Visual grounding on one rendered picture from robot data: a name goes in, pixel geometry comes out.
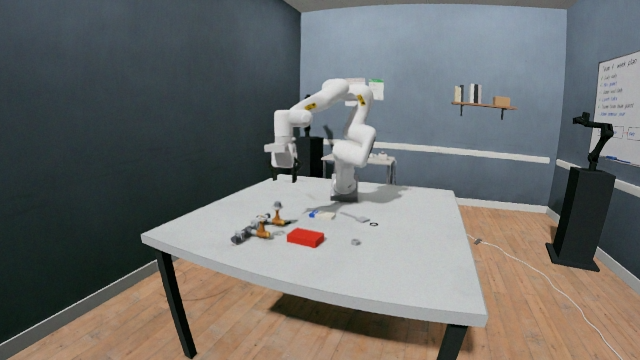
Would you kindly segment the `red flat box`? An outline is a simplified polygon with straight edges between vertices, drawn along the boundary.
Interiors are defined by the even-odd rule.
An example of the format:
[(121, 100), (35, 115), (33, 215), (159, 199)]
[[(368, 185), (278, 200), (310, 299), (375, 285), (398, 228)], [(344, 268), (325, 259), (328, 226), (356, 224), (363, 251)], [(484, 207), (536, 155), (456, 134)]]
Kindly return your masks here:
[(324, 241), (324, 233), (296, 228), (287, 234), (287, 242), (316, 248)]

